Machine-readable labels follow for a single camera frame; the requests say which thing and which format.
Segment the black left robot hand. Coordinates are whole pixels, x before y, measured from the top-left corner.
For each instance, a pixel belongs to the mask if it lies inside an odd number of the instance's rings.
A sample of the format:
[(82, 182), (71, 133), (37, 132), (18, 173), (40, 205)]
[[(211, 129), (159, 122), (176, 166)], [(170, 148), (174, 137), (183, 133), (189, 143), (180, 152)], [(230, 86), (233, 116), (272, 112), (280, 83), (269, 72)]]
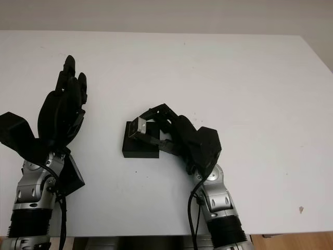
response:
[(75, 76), (75, 59), (67, 56), (56, 87), (47, 96), (37, 121), (39, 139), (52, 151), (67, 151), (83, 123), (87, 101), (87, 79)]

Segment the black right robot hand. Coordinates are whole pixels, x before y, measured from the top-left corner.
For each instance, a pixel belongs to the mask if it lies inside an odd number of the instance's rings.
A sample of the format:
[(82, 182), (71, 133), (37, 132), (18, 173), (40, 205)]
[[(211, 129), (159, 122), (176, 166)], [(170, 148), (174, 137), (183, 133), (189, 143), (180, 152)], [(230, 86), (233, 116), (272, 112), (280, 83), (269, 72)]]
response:
[(194, 174), (198, 165), (190, 151), (190, 142), (195, 140), (196, 129), (183, 115), (177, 115), (166, 104), (150, 108), (139, 116), (144, 121), (154, 120), (159, 129), (171, 136), (170, 139), (159, 140), (146, 132), (137, 130), (133, 137), (147, 144), (157, 146), (159, 150), (182, 157), (186, 164), (186, 172)]

